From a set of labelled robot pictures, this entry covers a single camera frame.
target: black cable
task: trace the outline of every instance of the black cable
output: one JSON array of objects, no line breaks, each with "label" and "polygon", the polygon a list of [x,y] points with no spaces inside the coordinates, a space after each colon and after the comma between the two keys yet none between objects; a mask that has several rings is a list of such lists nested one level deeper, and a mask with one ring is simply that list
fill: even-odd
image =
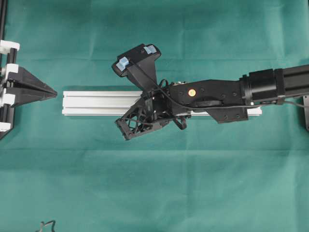
[{"label": "black cable", "polygon": [[228,105],[228,106],[208,106],[208,107],[190,107],[186,105],[182,105],[173,98],[171,98],[140,66],[138,66],[135,62],[132,60],[129,60],[130,63],[132,63],[138,70],[140,70],[148,79],[150,79],[154,85],[159,89],[171,102],[174,104],[189,109],[189,110],[206,110],[206,109],[229,109],[229,108],[257,108],[260,106],[266,106],[266,105],[275,105],[275,103],[267,103],[267,104],[258,104],[258,105]]},{"label": "black cable", "polygon": [[295,106],[298,106],[298,107],[301,107],[301,108],[305,108],[305,109],[308,109],[308,108],[309,108],[309,106],[302,105],[302,104],[298,104],[298,103],[296,103],[296,102],[294,102],[294,101],[284,101],[283,103],[295,105]]}]

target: green cloth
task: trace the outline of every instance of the green cloth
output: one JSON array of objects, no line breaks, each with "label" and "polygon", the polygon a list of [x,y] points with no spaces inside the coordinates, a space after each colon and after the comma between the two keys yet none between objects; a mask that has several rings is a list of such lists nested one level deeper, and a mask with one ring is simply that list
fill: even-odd
[{"label": "green cloth", "polygon": [[61,114],[64,90],[132,88],[111,65],[141,43],[161,50],[170,82],[308,64],[307,0],[9,0],[5,33],[58,97],[18,107],[0,142],[1,231],[52,219],[56,232],[309,230],[302,109],[192,118],[129,142],[116,117]]}]

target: white plastic bracket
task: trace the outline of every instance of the white plastic bracket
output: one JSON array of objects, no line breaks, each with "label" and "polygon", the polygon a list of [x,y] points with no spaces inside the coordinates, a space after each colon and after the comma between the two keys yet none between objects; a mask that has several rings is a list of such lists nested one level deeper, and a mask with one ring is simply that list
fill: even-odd
[{"label": "white plastic bracket", "polygon": [[11,48],[15,48],[17,51],[19,51],[20,44],[12,41],[0,40],[1,54],[7,55],[8,53],[10,53]]}]

